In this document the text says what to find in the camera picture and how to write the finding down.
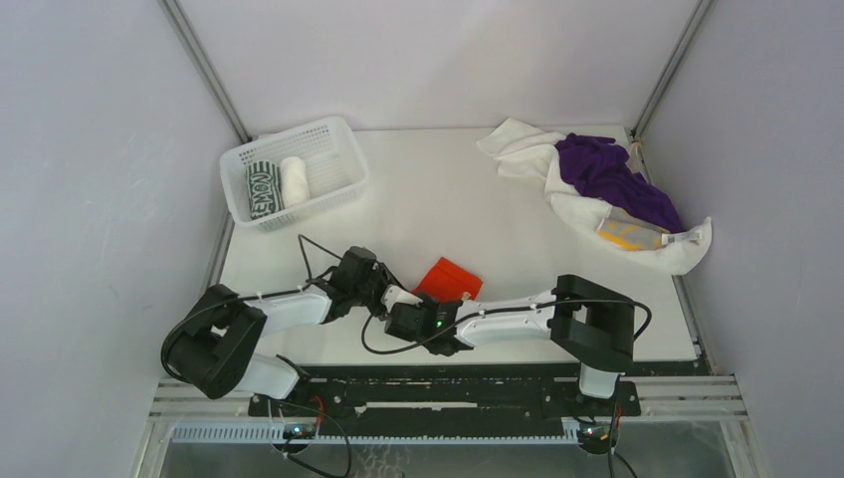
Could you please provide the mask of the orange towel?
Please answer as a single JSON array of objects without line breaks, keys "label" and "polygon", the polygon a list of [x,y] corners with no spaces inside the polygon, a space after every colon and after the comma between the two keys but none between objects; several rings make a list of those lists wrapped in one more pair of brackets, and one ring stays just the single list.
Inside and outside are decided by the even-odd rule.
[{"label": "orange towel", "polygon": [[483,287],[477,275],[441,257],[413,289],[440,302],[475,300]]}]

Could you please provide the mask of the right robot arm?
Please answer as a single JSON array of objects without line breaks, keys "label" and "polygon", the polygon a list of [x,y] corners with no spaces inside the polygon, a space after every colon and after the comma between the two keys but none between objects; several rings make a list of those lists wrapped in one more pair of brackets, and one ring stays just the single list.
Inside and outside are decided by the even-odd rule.
[{"label": "right robot arm", "polygon": [[544,340],[580,363],[576,404],[602,413],[615,398],[620,377],[634,364],[635,341],[646,330],[636,313],[652,320],[644,304],[576,275],[561,275],[554,288],[526,298],[482,303],[438,302],[392,285],[381,297],[385,333],[449,357],[504,342]]}]

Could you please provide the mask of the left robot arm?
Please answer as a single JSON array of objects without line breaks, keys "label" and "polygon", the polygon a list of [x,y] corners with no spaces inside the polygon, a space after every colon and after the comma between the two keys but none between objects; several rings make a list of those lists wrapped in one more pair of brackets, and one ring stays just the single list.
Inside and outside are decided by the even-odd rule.
[{"label": "left robot arm", "polygon": [[210,399],[246,391],[270,397],[284,413],[297,415],[312,399],[304,373],[286,358],[258,353],[259,341],[288,329],[327,325],[354,308],[381,316],[384,294],[401,286],[371,251],[358,246],[290,290],[242,296],[217,284],[168,333],[161,366]]}]

